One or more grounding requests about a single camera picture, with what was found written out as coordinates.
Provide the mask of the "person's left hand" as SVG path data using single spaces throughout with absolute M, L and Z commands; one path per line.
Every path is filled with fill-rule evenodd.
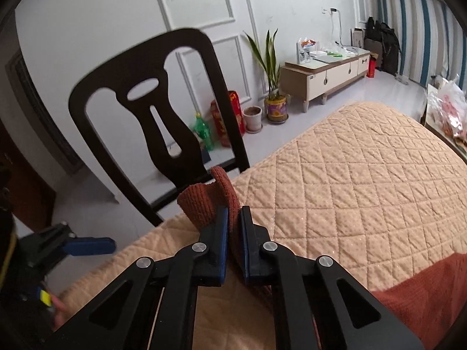
M 56 295 L 51 295 L 51 302 L 55 307 L 54 331 L 62 326 L 68 317 L 67 305 L 64 304 Z

